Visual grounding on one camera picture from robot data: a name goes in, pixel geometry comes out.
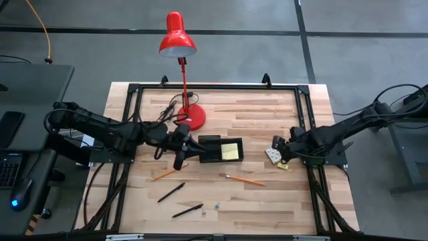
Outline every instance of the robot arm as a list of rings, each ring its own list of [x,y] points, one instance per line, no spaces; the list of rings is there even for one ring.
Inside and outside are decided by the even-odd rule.
[[[76,129],[94,137],[103,143],[105,148],[118,153],[125,153],[144,143],[159,147],[160,151],[174,151],[176,170],[181,169],[184,159],[205,152],[189,135],[190,127],[186,124],[180,124],[174,132],[168,133],[168,127],[164,123],[122,123],[90,112],[74,102],[56,102],[53,111],[46,115],[44,125],[48,132],[55,134],[59,129]]]
[[[394,119],[403,117],[403,114],[392,113],[387,104],[375,101],[360,113],[329,127],[322,126],[309,131],[293,127],[290,129],[289,141],[275,136],[272,148],[281,153],[285,162],[296,157],[313,157],[307,160],[307,165],[319,165],[324,157],[335,154],[332,152],[338,150],[335,147],[342,140],[367,128],[386,127]]]

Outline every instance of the wooden tabletop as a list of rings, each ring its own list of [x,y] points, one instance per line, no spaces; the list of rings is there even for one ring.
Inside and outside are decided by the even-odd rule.
[[[121,120],[128,84],[112,83],[105,116]],[[334,119],[326,85],[313,84],[309,87],[317,126],[331,125]],[[299,159],[293,159],[289,162],[287,171],[278,169],[264,153],[271,145],[274,135],[288,138],[289,128],[298,126],[293,92],[192,91],[199,95],[198,104],[205,109],[207,115],[205,125],[191,133],[193,138],[197,140],[198,135],[241,137],[245,155],[243,162],[201,164],[198,157],[193,157],[186,160],[189,166],[182,171],[152,181],[153,177],[173,169],[175,154],[166,152],[161,159],[154,160],[155,148],[140,146],[130,170],[120,232],[315,234],[306,168]],[[144,90],[140,110],[142,119],[155,121],[168,106],[170,99],[179,93],[180,90]],[[181,105],[180,98],[177,101],[175,112]],[[170,131],[175,128],[172,122],[168,126]],[[111,168],[112,165],[106,164],[90,189],[89,218],[106,198]],[[94,170],[92,168],[88,181]],[[265,186],[225,179],[219,176],[220,173],[261,181]],[[337,167],[326,166],[326,176],[332,203],[346,221],[358,229],[349,183],[344,172]],[[186,182],[184,188],[157,203],[159,198],[182,182]],[[197,204],[204,204],[204,216],[202,210],[196,210],[171,218]],[[321,205],[320,208],[323,224],[327,227],[324,206]],[[80,208],[76,228],[82,226],[83,207]]]

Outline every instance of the yellow sticky note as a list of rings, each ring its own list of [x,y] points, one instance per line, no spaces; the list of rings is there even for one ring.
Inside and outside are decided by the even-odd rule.
[[[238,144],[223,144],[221,146],[221,158],[223,160],[239,159]]]

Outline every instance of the computer mouse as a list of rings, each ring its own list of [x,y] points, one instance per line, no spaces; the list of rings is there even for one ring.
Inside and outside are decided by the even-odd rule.
[[[33,180],[26,177],[19,185],[12,189],[11,208],[14,211],[24,210],[29,203],[29,194]]]

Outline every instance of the black pen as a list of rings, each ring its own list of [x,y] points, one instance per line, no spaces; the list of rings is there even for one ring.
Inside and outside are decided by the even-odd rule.
[[[159,199],[158,203],[160,203],[161,201],[163,201],[165,198],[169,197],[171,194],[173,194],[176,190],[180,190],[180,188],[182,188],[186,183],[182,183],[180,184],[178,187],[174,188],[172,191],[168,192],[168,194],[166,194],[165,196],[163,196],[162,198]]]
[[[188,212],[190,212],[190,211],[192,211],[192,210],[198,210],[199,208],[201,208],[203,206],[203,204],[199,204],[199,205],[196,205],[195,207],[193,207],[193,208],[189,208],[188,210],[185,210],[185,211],[182,211],[181,213],[179,213],[179,214],[175,214],[174,216],[173,216],[173,218],[176,218],[176,217],[178,217],[178,216],[182,216],[183,214],[186,214],[186,213],[188,213]]]

